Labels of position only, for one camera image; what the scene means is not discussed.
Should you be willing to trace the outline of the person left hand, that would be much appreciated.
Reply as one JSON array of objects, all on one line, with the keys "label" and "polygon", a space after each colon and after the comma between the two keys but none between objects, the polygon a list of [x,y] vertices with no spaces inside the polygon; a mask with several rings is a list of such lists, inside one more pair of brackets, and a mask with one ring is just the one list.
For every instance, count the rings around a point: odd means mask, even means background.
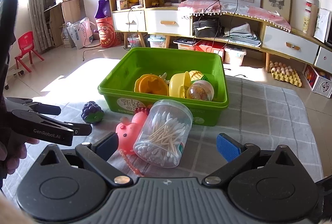
[{"label": "person left hand", "polygon": [[38,144],[39,140],[24,135],[11,134],[8,143],[1,141],[1,185],[7,175],[12,175],[19,167],[20,160],[27,157],[28,144]]}]

